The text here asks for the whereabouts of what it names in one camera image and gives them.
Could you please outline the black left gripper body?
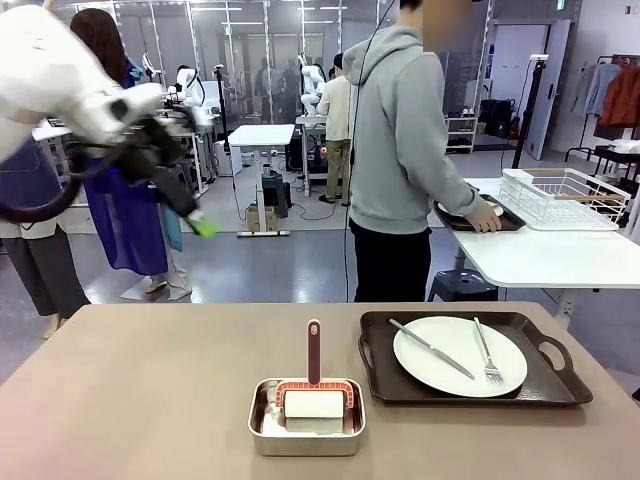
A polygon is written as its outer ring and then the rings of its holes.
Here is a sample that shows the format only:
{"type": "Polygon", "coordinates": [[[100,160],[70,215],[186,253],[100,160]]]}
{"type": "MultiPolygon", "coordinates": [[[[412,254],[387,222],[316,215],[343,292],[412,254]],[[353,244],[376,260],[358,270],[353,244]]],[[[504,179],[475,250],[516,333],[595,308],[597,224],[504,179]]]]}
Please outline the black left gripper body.
{"type": "Polygon", "coordinates": [[[181,147],[154,118],[142,118],[124,135],[116,168],[129,183],[148,182],[159,198],[178,216],[189,217],[198,203],[171,171],[181,157],[181,147]]]}

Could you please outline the person's right hand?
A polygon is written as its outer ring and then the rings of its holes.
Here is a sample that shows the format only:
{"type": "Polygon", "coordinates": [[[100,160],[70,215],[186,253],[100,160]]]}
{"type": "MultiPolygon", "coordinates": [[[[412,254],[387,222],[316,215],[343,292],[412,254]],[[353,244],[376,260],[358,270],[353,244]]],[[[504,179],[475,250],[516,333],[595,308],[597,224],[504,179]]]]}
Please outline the person's right hand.
{"type": "Polygon", "coordinates": [[[501,229],[501,221],[494,208],[481,199],[467,220],[478,233],[497,232],[501,229]]]}

